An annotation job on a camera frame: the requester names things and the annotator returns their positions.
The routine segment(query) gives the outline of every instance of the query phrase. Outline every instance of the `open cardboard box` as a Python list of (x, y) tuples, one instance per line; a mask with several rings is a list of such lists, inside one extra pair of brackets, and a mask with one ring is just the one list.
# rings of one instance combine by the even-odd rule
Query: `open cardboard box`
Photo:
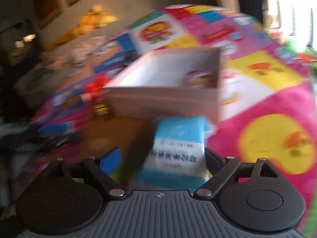
[[(104, 86), (115, 116), (156, 120), (205, 115), (218, 123), (220, 48), (162, 49), (140, 57)], [(216, 87), (184, 86), (190, 71), (211, 71)]]

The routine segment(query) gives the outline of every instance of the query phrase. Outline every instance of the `wall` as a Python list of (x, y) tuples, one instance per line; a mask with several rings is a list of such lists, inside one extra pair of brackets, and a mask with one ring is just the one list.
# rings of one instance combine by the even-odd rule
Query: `wall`
[(101, 4), (104, 10), (118, 17), (119, 21), (115, 24), (114, 31), (134, 22), (139, 17), (147, 14), (150, 10), (181, 3), (194, 4), (214, 4), (213, 0), (79, 0), (77, 3), (68, 7), (66, 0), (58, 0), (61, 8), (61, 15), (57, 16), (45, 28), (39, 29), (33, 11), (32, 0), (0, 0), (0, 3), (10, 4), (10, 11), (2, 6), (0, 19), (5, 15), (5, 22), (17, 22), (30, 18), (34, 28), (38, 31), (43, 45), (51, 43), (61, 34), (68, 32), (76, 27), (80, 17), (84, 15), (94, 4)]

